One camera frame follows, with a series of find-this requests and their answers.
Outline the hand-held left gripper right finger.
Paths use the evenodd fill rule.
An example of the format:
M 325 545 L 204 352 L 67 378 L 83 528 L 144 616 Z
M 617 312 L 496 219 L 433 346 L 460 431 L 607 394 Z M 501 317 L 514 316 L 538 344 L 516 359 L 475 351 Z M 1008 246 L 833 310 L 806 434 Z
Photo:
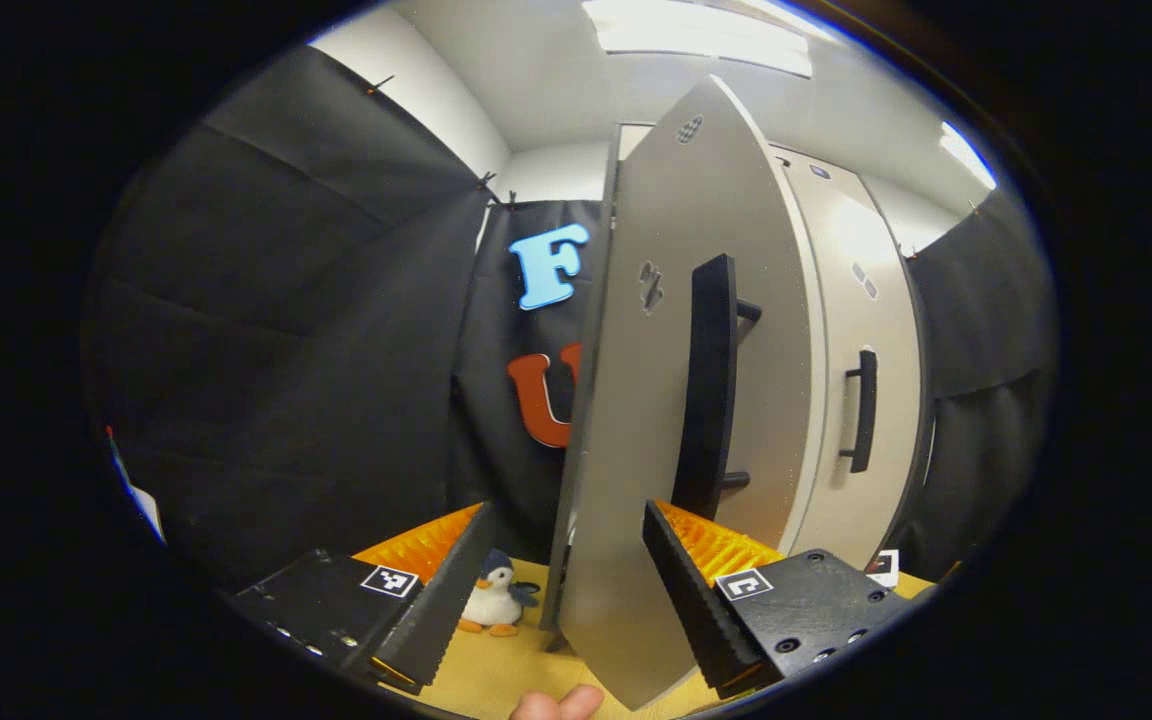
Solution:
M 783 556 L 664 501 L 646 501 L 643 543 L 696 665 L 722 700 L 846 659 L 922 602 L 826 550 Z

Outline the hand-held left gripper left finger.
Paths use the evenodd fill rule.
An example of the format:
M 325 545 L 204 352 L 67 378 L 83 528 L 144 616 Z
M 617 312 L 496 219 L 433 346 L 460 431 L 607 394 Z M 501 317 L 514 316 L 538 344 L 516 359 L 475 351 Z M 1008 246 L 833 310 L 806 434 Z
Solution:
M 353 555 L 306 552 L 227 602 L 324 670 L 420 694 L 494 543 L 494 506 L 475 503 Z

